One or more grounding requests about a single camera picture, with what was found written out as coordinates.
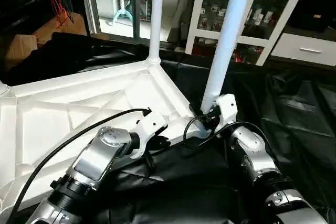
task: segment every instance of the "bottle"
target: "bottle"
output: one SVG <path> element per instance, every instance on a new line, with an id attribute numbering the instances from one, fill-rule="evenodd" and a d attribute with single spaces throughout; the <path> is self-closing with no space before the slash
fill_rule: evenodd
<path id="1" fill-rule="evenodd" d="M 205 14 L 205 8 L 201 8 L 200 19 L 198 21 L 198 29 L 205 30 L 208 27 L 208 18 Z"/>
<path id="2" fill-rule="evenodd" d="M 264 23 L 269 23 L 270 20 L 272 19 L 273 17 L 273 13 L 275 12 L 275 8 L 272 7 L 265 15 L 265 18 L 264 18 Z"/>
<path id="3" fill-rule="evenodd" d="M 254 22 L 254 24 L 259 26 L 263 17 L 264 17 L 263 14 L 259 14 L 259 16 L 258 16 L 257 20 Z"/>
<path id="4" fill-rule="evenodd" d="M 213 31 L 221 31 L 222 30 L 225 13 L 226 13 L 226 9 L 224 9 L 224 8 L 220 9 L 220 11 L 218 12 L 218 16 L 216 17 L 216 19 L 214 20 L 214 23 L 212 25 L 212 30 Z"/>
<path id="5" fill-rule="evenodd" d="M 263 9 L 262 9 L 261 5 L 257 4 L 252 19 L 253 19 L 254 21 L 256 21 L 256 20 L 258 19 L 259 15 L 261 14 L 262 11 L 263 11 Z"/>

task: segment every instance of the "metal rod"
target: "metal rod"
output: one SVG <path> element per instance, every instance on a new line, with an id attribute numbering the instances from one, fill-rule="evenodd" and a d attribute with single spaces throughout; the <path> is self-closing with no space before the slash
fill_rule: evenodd
<path id="1" fill-rule="evenodd" d="M 147 61 L 150 64 L 160 64 L 160 32 L 161 32 L 162 0 L 152 1 L 152 24 L 149 55 Z"/>
<path id="2" fill-rule="evenodd" d="M 239 36 L 240 25 L 244 22 L 247 2 L 248 0 L 229 0 L 201 105 L 204 114 L 210 111 L 213 102 L 221 94 L 226 71 Z"/>
<path id="3" fill-rule="evenodd" d="M 133 38 L 140 38 L 140 0 L 132 0 L 133 7 Z"/>

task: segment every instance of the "black plastic sheet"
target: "black plastic sheet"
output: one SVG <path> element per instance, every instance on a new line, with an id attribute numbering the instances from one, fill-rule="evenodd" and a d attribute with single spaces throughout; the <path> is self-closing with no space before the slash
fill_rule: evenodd
<path id="1" fill-rule="evenodd" d="M 66 51 L 59 45 L 66 45 Z M 141 45 L 54 34 L 5 82 L 22 84 L 109 67 L 143 60 L 147 54 L 148 48 Z M 161 66 L 197 113 L 211 61 L 169 51 L 161 51 L 160 56 Z M 336 223 L 335 84 L 335 76 L 232 64 L 222 89 L 223 94 L 236 96 L 239 119 L 263 129 L 281 171 L 329 223 Z M 110 174 L 85 223 L 241 223 L 249 219 L 253 206 L 236 188 L 221 143 L 193 151 L 176 147 L 154 160 L 155 170 L 139 161 Z"/>

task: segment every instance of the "cable connector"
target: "cable connector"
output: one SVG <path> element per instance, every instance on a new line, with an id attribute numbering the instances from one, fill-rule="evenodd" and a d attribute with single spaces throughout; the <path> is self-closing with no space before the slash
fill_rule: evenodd
<path id="1" fill-rule="evenodd" d="M 146 110 L 144 110 L 144 111 L 142 112 L 143 116 L 147 116 L 147 115 L 149 115 L 150 113 L 152 113 L 152 110 L 151 110 L 150 108 L 147 108 Z"/>

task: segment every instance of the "glass door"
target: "glass door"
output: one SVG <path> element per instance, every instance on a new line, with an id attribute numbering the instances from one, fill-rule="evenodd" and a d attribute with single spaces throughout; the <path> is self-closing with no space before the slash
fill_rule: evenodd
<path id="1" fill-rule="evenodd" d="M 104 39 L 149 44 L 152 0 L 84 1 L 92 34 L 100 34 Z M 162 41 L 167 41 L 177 2 L 178 0 L 163 0 Z"/>
<path id="2" fill-rule="evenodd" d="M 242 36 L 269 39 L 288 0 L 254 0 Z"/>
<path id="3" fill-rule="evenodd" d="M 203 0 L 197 29 L 220 33 L 228 2 L 229 0 Z"/>

